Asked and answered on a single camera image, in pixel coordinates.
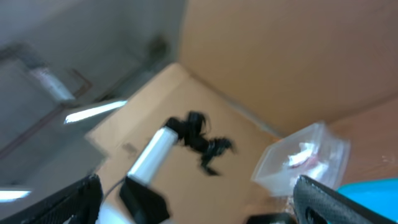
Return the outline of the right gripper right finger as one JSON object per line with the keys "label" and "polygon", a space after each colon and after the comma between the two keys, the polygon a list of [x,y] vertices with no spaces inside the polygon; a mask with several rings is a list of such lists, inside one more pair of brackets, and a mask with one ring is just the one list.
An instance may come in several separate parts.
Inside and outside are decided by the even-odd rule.
{"label": "right gripper right finger", "polygon": [[394,224],[306,175],[297,179],[293,201],[299,223]]}

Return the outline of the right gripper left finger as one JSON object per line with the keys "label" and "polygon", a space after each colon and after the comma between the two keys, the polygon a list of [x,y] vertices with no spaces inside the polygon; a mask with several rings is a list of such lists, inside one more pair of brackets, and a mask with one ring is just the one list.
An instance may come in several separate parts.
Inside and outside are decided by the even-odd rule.
{"label": "right gripper left finger", "polygon": [[100,178],[88,175],[1,220],[1,224],[95,224],[103,200]]}

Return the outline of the white napkin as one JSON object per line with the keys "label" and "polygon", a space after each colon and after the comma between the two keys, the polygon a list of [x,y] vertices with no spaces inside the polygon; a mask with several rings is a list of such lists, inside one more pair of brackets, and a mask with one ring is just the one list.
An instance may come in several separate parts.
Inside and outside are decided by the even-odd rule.
{"label": "white napkin", "polygon": [[314,142],[301,142],[300,152],[288,156],[284,167],[286,169],[299,169],[303,175],[311,178],[320,178],[329,168],[327,163],[318,156],[319,145]]}

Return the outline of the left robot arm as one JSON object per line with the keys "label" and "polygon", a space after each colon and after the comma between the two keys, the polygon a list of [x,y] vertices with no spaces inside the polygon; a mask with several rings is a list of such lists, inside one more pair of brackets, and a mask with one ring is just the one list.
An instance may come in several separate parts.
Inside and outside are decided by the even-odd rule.
{"label": "left robot arm", "polygon": [[199,168],[207,176],[221,174],[210,166],[211,161],[227,150],[236,152],[234,142],[226,137],[207,138],[203,128],[206,114],[189,111],[185,119],[169,117],[141,151],[126,174],[104,194],[98,223],[175,223],[163,195],[151,187],[172,149],[180,142],[198,154]]}

